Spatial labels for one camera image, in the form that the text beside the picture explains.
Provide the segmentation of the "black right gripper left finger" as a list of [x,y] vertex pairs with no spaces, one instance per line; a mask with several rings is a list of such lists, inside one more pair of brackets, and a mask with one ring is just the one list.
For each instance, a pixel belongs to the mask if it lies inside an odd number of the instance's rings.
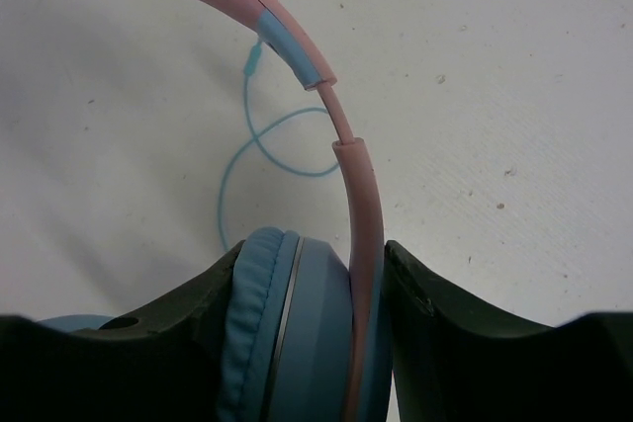
[[235,245],[98,329],[1,318],[4,421],[215,421]]

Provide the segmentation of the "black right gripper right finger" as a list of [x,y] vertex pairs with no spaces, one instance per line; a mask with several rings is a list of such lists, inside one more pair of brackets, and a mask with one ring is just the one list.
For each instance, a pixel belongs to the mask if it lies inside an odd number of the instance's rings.
[[395,240],[384,295],[401,420],[631,420],[631,313],[536,323],[435,274]]

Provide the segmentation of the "pink blue cat-ear headphones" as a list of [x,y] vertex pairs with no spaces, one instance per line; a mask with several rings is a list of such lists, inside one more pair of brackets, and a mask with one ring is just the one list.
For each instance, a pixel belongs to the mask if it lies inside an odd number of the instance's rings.
[[382,421],[392,356],[381,302],[384,226],[374,169],[333,91],[335,76],[279,0],[200,0],[258,34],[319,93],[337,134],[351,255],[262,228],[243,243],[231,279],[216,414],[221,421]]

